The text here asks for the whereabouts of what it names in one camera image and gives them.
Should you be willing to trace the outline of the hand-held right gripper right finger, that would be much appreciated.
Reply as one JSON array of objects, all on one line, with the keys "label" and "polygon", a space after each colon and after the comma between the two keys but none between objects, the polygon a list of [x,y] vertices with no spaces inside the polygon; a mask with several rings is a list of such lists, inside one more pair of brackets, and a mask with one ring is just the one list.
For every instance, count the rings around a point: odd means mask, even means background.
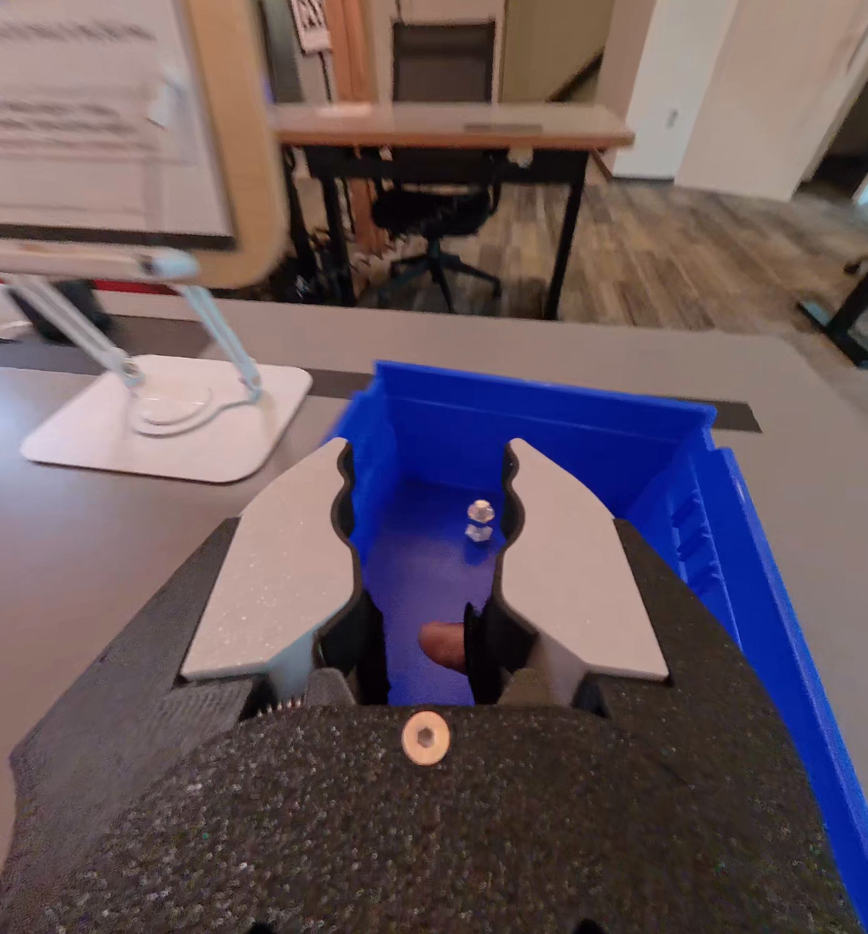
[{"label": "hand-held right gripper right finger", "polygon": [[503,464],[492,650],[538,671],[557,704],[589,676],[664,684],[670,671],[616,520],[576,476],[521,438]]}]

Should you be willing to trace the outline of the black office chair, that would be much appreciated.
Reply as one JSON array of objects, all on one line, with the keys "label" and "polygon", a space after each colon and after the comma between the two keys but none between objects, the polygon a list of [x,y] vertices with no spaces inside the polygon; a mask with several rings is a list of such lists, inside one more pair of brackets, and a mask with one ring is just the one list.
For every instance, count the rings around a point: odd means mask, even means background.
[{"label": "black office chair", "polygon": [[[397,18],[393,28],[393,87],[395,103],[489,103],[493,99],[496,21],[410,23]],[[467,185],[455,191],[432,183],[393,180],[376,183],[371,216],[377,227],[395,239],[421,237],[425,251],[393,260],[389,282],[380,288],[380,303],[395,290],[429,274],[438,285],[448,312],[455,306],[447,271],[488,283],[499,299],[498,277],[444,251],[445,238],[471,237],[495,215],[500,182]]]}]

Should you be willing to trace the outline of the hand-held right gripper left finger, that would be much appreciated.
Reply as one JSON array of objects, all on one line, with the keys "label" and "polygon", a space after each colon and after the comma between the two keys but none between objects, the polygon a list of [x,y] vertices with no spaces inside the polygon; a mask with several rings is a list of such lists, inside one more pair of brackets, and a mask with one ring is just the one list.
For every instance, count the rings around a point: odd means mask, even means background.
[{"label": "hand-held right gripper left finger", "polygon": [[338,528],[349,443],[333,438],[265,486],[239,523],[180,671],[187,682],[264,675],[303,695],[320,629],[356,593],[350,533]]}]

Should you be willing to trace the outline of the person's right hand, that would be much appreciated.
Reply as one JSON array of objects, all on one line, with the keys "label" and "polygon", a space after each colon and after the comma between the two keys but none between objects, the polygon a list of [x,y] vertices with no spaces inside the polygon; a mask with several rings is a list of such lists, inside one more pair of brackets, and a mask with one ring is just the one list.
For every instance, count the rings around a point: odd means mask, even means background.
[{"label": "person's right hand", "polygon": [[418,644],[432,662],[451,671],[466,673],[463,624],[428,622],[419,630]]}]

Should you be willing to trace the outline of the printed instruction sheet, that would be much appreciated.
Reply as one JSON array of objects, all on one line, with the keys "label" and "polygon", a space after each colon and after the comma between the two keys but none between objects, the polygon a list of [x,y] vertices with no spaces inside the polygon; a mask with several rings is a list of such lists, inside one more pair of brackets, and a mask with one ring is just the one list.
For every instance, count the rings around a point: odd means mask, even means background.
[{"label": "printed instruction sheet", "polygon": [[0,238],[232,251],[183,2],[0,2]]}]

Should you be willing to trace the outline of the blue plastic bin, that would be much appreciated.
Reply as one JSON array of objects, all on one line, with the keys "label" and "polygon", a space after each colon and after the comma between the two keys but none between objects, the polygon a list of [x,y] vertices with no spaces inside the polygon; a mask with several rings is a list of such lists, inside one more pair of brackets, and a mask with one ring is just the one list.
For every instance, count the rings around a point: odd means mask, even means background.
[{"label": "blue plastic bin", "polygon": [[379,360],[323,436],[354,448],[362,557],[401,475],[499,486],[521,438],[631,523],[718,619],[778,707],[848,895],[868,931],[868,803],[743,473],[718,448],[712,403]]}]

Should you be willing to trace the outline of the wooden office desk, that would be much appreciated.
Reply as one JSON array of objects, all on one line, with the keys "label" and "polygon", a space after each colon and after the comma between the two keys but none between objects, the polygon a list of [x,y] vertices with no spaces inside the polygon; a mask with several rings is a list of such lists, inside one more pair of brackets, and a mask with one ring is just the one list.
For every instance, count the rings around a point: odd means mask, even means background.
[{"label": "wooden office desk", "polygon": [[[505,184],[567,184],[570,193],[543,313],[547,321],[558,319],[590,158],[635,142],[635,134],[606,108],[558,103],[278,105],[271,110],[271,123],[292,200],[300,271],[312,297],[339,299],[346,306],[355,305],[356,296],[339,182],[370,182],[373,223],[378,180],[383,188],[400,180],[447,191],[494,182],[501,189]],[[292,185],[293,148],[303,152],[310,176],[323,191],[328,243],[321,261]]]}]

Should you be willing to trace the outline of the wall poster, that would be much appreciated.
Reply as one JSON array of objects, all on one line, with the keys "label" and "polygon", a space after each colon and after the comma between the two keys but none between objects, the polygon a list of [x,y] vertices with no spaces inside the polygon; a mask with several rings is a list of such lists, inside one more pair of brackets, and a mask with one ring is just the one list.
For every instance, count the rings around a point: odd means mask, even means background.
[{"label": "wall poster", "polygon": [[290,1],[289,6],[301,52],[305,56],[331,52],[331,35],[324,2]]}]

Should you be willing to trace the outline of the white document stand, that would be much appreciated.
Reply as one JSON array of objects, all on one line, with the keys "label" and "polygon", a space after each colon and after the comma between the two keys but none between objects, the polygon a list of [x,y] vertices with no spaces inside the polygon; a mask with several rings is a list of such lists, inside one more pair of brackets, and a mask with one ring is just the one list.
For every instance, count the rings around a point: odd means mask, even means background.
[{"label": "white document stand", "polygon": [[[27,461],[214,485],[263,467],[312,378],[257,364],[198,275],[185,251],[0,239],[0,278],[104,371],[26,437]],[[102,277],[174,287],[226,359],[127,356],[54,285]]]}]

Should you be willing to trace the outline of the instruction sign board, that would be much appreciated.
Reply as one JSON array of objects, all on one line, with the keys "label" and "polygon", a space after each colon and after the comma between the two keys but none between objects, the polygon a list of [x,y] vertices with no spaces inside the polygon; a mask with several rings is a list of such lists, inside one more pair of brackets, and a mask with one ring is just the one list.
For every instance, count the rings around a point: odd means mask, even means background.
[{"label": "instruction sign board", "polygon": [[246,287],[267,277],[291,245],[260,22],[247,1],[186,1],[182,7],[236,240],[232,251],[195,251],[199,275],[193,282]]}]

